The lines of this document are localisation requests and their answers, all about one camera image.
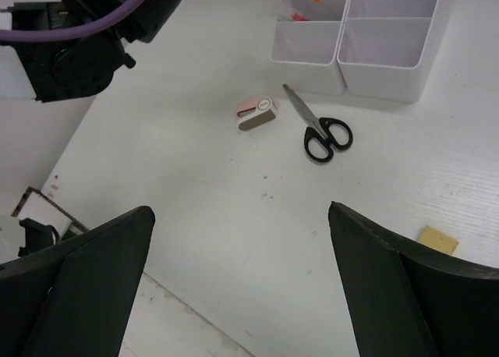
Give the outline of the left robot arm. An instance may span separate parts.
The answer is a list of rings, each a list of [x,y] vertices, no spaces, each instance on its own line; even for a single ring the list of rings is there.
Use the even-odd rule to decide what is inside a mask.
[[[1,97],[42,103],[91,97],[136,60],[182,0],[58,0],[1,11]]]

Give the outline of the black handled scissors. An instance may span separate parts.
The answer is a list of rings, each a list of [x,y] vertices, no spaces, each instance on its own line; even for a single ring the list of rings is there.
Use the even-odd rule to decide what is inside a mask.
[[[317,117],[305,101],[288,85],[282,85],[289,101],[301,118],[306,122],[307,128],[303,137],[304,150],[309,159],[317,164],[326,164],[334,157],[334,151],[346,151],[353,144],[353,133],[350,127],[340,119],[330,117]],[[340,127],[347,134],[347,141],[339,143],[331,131],[332,126]],[[318,157],[310,150],[310,143],[316,141],[326,152],[324,157]]]

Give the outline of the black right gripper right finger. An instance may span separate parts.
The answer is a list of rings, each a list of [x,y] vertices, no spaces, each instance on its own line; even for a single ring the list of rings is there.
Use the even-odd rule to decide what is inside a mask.
[[[440,253],[342,203],[331,242],[361,356],[496,356],[498,270]]]

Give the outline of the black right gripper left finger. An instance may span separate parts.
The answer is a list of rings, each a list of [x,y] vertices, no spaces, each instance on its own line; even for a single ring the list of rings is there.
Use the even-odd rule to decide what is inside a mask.
[[[117,356],[155,215],[137,207],[1,265],[3,356]]]

